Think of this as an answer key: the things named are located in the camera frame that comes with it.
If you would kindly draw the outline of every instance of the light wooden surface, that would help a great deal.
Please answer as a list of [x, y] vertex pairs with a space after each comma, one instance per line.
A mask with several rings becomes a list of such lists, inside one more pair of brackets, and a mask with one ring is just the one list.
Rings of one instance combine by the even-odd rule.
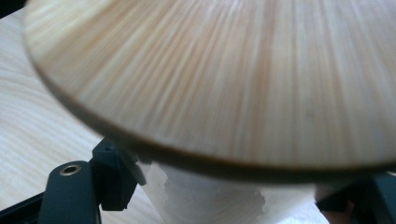
[[[102, 139], [73, 118], [38, 79], [23, 48], [22, 17], [19, 11], [0, 20], [0, 211], [44, 191], [55, 167], [88, 161]], [[139, 186], [127, 210], [103, 212], [102, 219], [163, 224]]]
[[241, 174], [396, 163], [393, 0], [31, 0], [25, 24], [62, 103], [156, 160]]

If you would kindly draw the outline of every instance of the wooden table surface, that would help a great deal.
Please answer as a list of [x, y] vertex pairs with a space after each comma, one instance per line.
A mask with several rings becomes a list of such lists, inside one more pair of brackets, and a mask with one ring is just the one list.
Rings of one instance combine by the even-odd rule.
[[[23, 14], [0, 20], [0, 210], [42, 192], [55, 167], [89, 160], [102, 139], [42, 85], [23, 48]], [[103, 212], [102, 218], [103, 223], [163, 224], [139, 186], [126, 211]], [[310, 203], [281, 223], [328, 222]]]
[[393, 0], [32, 0], [25, 23], [58, 99], [141, 155], [266, 180], [396, 164]]

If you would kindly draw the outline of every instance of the black bracket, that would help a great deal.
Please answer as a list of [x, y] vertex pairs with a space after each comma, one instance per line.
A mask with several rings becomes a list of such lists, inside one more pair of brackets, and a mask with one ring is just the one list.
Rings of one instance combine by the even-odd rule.
[[105, 211], [124, 210], [136, 185], [119, 149], [104, 139], [89, 162], [71, 161], [55, 168], [44, 193], [0, 212], [0, 223], [101, 223], [98, 205]]
[[396, 176], [376, 175], [317, 203], [320, 211], [344, 212], [352, 203], [353, 224], [396, 224]]

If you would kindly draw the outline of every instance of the metal screw hole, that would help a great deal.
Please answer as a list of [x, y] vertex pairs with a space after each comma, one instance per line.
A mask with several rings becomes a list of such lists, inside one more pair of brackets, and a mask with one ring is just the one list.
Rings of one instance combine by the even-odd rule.
[[79, 170], [81, 170], [81, 166], [73, 164], [64, 167], [59, 174], [64, 176], [73, 175], [75, 173], [78, 173]]

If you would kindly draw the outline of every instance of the wooden disc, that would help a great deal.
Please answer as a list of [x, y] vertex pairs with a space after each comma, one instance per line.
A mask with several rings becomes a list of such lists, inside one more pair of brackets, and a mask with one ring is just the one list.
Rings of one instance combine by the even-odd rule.
[[396, 163], [393, 0], [31, 0], [25, 24], [61, 102], [154, 160], [238, 176]]

